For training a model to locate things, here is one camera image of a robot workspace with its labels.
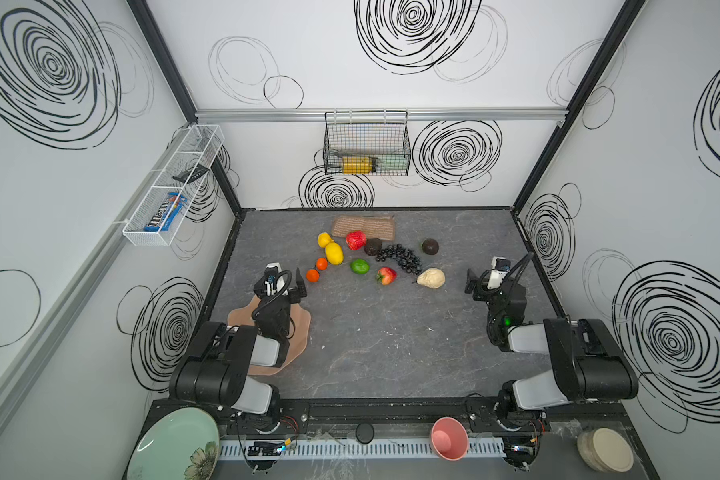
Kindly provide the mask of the dark mangosteen green top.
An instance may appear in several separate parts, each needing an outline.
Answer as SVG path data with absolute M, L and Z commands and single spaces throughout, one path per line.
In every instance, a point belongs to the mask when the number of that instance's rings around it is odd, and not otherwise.
M 439 242 L 432 238 L 427 238 L 421 243 L 421 250 L 426 255 L 437 255 L 440 250 Z

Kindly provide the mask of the cream fake pear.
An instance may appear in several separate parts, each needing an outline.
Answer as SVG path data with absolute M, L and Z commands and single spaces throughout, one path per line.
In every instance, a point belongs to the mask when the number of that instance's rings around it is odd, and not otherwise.
M 416 283 L 430 289 L 439 289 L 446 282 L 445 273 L 438 268 L 428 268 L 418 275 Z

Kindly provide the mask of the pink wavy fruit bowl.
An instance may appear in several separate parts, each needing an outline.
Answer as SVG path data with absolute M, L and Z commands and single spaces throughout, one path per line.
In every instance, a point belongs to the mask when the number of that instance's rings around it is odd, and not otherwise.
M 232 310 L 227 316 L 227 324 L 229 326 L 236 325 L 253 325 L 251 314 L 260 303 L 260 299 L 253 296 L 249 304 L 245 307 Z M 280 367 L 264 367 L 251 365 L 248 370 L 249 376 L 273 376 L 283 369 L 287 368 L 300 355 L 304 353 L 308 346 L 309 329 L 311 323 L 311 314 L 302 308 L 299 304 L 291 306 L 290 317 L 294 321 L 295 330 L 289 340 L 289 350 L 286 359 Z

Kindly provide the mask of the large yellow lemon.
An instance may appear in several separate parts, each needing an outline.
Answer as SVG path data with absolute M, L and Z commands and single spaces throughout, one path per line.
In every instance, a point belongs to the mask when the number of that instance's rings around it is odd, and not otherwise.
M 342 247 L 336 242 L 330 242 L 324 247 L 324 253 L 327 261 L 331 265 L 341 265 L 344 262 L 344 252 Z

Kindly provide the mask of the red fake bell pepper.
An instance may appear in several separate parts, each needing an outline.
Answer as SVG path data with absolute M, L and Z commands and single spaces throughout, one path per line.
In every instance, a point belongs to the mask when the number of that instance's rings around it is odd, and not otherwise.
M 346 235 L 345 241 L 350 250 L 357 251 L 365 247 L 367 237 L 362 231 L 352 231 Z

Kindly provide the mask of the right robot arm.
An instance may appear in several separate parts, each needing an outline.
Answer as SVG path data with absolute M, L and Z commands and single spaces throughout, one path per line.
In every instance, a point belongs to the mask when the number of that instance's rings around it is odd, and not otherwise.
M 526 288 L 521 269 L 467 271 L 465 293 L 488 308 L 486 333 L 503 352 L 546 355 L 550 368 L 506 382 L 498 394 L 496 414 L 543 411 L 579 402 L 633 399 L 638 376 L 601 320 L 567 318 L 525 320 Z

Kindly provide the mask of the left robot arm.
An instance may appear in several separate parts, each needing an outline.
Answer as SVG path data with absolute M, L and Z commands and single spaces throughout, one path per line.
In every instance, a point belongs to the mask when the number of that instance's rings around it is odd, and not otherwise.
M 193 405 L 230 408 L 277 418 L 278 388 L 259 381 L 290 366 L 308 346 L 311 314 L 300 271 L 270 263 L 253 287 L 255 298 L 225 322 L 206 322 L 169 382 L 169 397 Z

